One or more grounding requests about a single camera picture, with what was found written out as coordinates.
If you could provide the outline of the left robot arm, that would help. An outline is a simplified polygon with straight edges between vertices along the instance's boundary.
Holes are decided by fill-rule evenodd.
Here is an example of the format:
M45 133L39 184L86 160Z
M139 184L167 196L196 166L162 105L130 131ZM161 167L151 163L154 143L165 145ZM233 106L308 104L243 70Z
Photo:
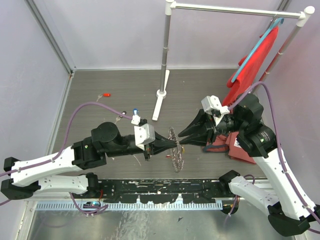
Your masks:
M6 158L3 169L9 178L1 182L0 191L12 201L59 192L95 198L101 190L97 175L64 174L104 166L111 157L143 154L148 161L151 156L176 146L175 141L155 132L145 119L134 126L133 134L124 136L115 123L104 122L93 129L89 137L57 153L25 161Z

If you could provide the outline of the metal disc keyring organizer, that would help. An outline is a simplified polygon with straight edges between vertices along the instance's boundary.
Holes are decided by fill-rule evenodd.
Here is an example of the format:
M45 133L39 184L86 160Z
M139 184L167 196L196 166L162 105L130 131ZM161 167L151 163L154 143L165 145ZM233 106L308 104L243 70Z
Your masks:
M182 153L183 146L180 145L178 136L172 126L168 129L168 139L175 141L177 144L177 147L170 149L170 155L172 156L171 160L174 172L179 173L184 167L184 159Z

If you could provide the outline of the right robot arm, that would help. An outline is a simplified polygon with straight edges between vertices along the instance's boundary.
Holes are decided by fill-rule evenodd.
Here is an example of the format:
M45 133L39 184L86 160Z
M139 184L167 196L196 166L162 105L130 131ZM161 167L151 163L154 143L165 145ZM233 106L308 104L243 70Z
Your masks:
M180 144L205 147L217 136L237 133L240 147L260 167L275 194L249 183L231 170L219 178L219 191L225 197L233 194L245 198L261 210L271 226L282 236L303 234L320 216L320 207L303 191L290 167L276 134L262 122L263 106L253 94L239 95L229 110L219 98L206 96L195 119L178 136Z

